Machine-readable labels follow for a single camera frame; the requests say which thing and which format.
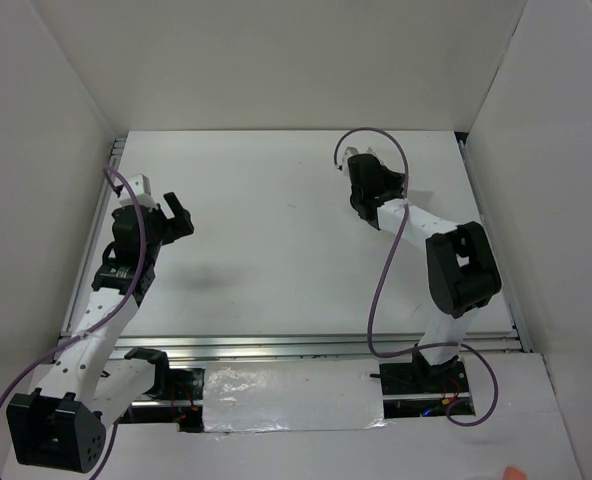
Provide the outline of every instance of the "white wall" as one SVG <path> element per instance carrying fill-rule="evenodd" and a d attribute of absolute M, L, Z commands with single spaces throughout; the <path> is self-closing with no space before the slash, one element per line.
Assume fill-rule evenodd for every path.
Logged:
<path fill-rule="evenodd" d="M 592 3 L 530 0 L 468 153 L 495 247 L 592 480 Z"/>
<path fill-rule="evenodd" d="M 57 339 L 107 133 L 28 5 L 0 1 L 0 392 Z"/>
<path fill-rule="evenodd" d="M 34 0 L 128 130 L 469 130 L 525 0 Z"/>

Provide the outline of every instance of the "white plastic cover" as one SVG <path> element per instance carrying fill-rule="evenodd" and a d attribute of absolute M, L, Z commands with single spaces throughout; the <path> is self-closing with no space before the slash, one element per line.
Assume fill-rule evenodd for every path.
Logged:
<path fill-rule="evenodd" d="M 207 432 L 357 430 L 385 425 L 376 360 L 230 362 L 207 367 Z"/>

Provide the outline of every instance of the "purple cable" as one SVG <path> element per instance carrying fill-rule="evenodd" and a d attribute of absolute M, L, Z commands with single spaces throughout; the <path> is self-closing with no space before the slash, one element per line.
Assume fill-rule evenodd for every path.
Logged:
<path fill-rule="evenodd" d="M 115 168 L 112 168 L 112 167 L 105 167 L 103 169 L 103 173 L 105 174 L 105 178 L 107 179 L 111 189 L 114 192 L 117 191 L 117 187 L 114 186 L 110 175 L 116 176 L 116 178 L 118 178 L 121 181 L 121 183 L 123 184 L 123 186 L 127 190 L 127 193 L 129 194 L 129 198 L 131 199 L 132 204 L 135 207 L 138 206 L 138 199 L 136 198 L 136 194 L 134 193 L 134 190 L 127 182 L 127 179 L 125 177 L 123 177 L 123 175 L 121 175 Z M 143 266 L 145 264 L 145 253 L 146 253 L 146 248 L 147 248 L 147 239 L 145 237 L 145 221 L 143 219 L 143 213 L 141 212 L 140 208 L 135 208 L 134 210 L 136 212 L 136 221 L 138 222 L 138 233 L 139 233 L 139 242 L 140 242 L 140 245 L 139 245 L 140 248 L 139 248 L 139 252 L 138 252 L 138 263 L 136 265 L 136 271 L 134 272 L 134 278 L 132 279 L 132 283 L 130 283 L 129 288 L 127 289 L 127 292 L 125 293 L 125 295 L 123 296 L 121 301 L 118 303 L 118 305 L 116 305 L 116 308 L 114 308 L 114 310 L 109 312 L 104 318 L 99 320 L 98 323 L 92 325 L 87 330 L 88 333 L 95 332 L 99 328 L 102 328 L 104 325 L 107 324 L 107 322 L 109 322 L 112 318 L 114 318 L 118 312 L 120 312 L 120 310 L 125 306 L 125 304 L 129 301 L 129 298 L 134 293 L 134 290 L 136 289 L 136 284 L 138 283 L 138 279 L 140 278 L 140 275 L 143 272 Z M 38 367 L 42 363 L 51 360 L 55 354 L 66 350 L 67 348 L 69 348 L 70 346 L 72 346 L 73 344 L 75 344 L 76 342 L 81 340 L 82 338 L 83 337 L 81 337 L 80 335 L 72 336 L 69 340 L 52 348 L 49 352 L 47 352 L 45 355 L 43 355 L 42 357 L 35 360 L 33 363 L 28 365 L 27 368 L 25 368 L 22 372 L 20 372 L 18 374 L 18 376 L 14 380 L 12 380 L 12 382 L 7 386 L 7 388 L 1 394 L 1 396 L 0 396 L 0 411 L 2 410 L 3 404 L 5 403 L 5 400 L 7 400 L 7 397 L 9 397 L 9 395 L 12 393 L 14 388 L 16 388 L 16 386 L 27 375 L 29 375 L 31 372 L 33 372 L 36 369 L 36 367 Z M 103 458 L 103 461 L 101 462 L 100 467 L 98 468 L 96 473 L 94 473 L 94 476 L 92 476 L 90 480 L 96 479 L 97 476 L 100 474 L 102 468 L 105 466 L 105 463 L 107 463 L 106 457 L 108 457 L 109 454 L 111 453 L 111 449 L 113 446 L 115 436 L 116 436 L 116 426 L 114 426 L 114 430 L 112 433 L 112 439 L 110 440 L 109 447 L 107 448 L 107 453 L 105 454 L 105 458 Z"/>
<path fill-rule="evenodd" d="M 384 135 L 387 137 L 391 142 L 396 146 L 398 153 L 400 153 L 401 159 L 403 160 L 403 199 L 407 199 L 407 193 L 409 192 L 409 163 L 407 162 L 407 156 L 405 155 L 405 151 L 403 147 L 398 143 L 390 133 L 382 130 L 380 128 L 374 127 L 359 127 L 354 128 L 346 132 L 336 144 L 336 148 L 334 148 L 334 165 L 338 166 L 338 151 L 340 150 L 340 146 L 347 137 L 352 135 L 356 132 L 374 132 L 380 135 Z M 429 348 L 436 348 L 436 347 L 457 347 L 459 346 L 456 342 L 441 342 L 441 343 L 428 343 L 422 346 L 414 346 L 410 348 L 406 348 L 404 350 L 400 350 L 398 352 L 378 352 L 376 347 L 374 346 L 374 319 L 376 318 L 376 309 L 378 308 L 378 301 L 380 300 L 380 295 L 383 291 L 383 287 L 385 285 L 385 280 L 387 279 L 387 274 L 389 273 L 389 267 L 392 265 L 392 261 L 394 260 L 394 255 L 396 254 L 396 250 L 398 249 L 398 245 L 400 244 L 401 239 L 403 238 L 403 232 L 405 231 L 405 226 L 407 225 L 407 221 L 409 220 L 409 204 L 407 202 L 404 203 L 405 211 L 403 213 L 403 220 L 400 222 L 400 227 L 396 232 L 396 236 L 394 237 L 394 241 L 392 242 L 392 246 L 389 250 L 389 254 L 387 255 L 387 260 L 385 260 L 385 265 L 383 266 L 383 271 L 380 274 L 380 278 L 378 279 L 378 284 L 376 285 L 376 291 L 374 292 L 374 297 L 372 298 L 372 304 L 369 309 L 369 318 L 367 321 L 367 346 L 369 347 L 369 351 L 378 358 L 393 358 L 398 357 L 401 355 L 409 355 L 415 352 L 420 352 L 422 350 L 426 350 Z M 489 407 L 489 410 L 480 417 L 479 419 L 473 422 L 460 422 L 458 420 L 454 420 L 451 416 L 452 408 L 460 403 L 464 403 L 469 401 L 468 399 L 462 398 L 459 400 L 455 400 L 447 406 L 447 410 L 445 411 L 445 416 L 447 419 L 455 425 L 460 427 L 475 427 L 480 425 L 481 423 L 485 422 L 489 417 L 492 416 L 494 410 L 496 410 L 496 405 L 498 404 L 498 379 L 496 378 L 496 374 L 492 369 L 491 365 L 485 360 L 485 358 L 473 347 L 461 343 L 460 346 L 467 350 L 468 352 L 472 353 L 473 355 L 478 358 L 482 364 L 485 366 L 487 371 L 489 372 L 489 376 L 492 379 L 492 384 L 494 386 L 494 394 L 492 397 L 492 404 Z"/>

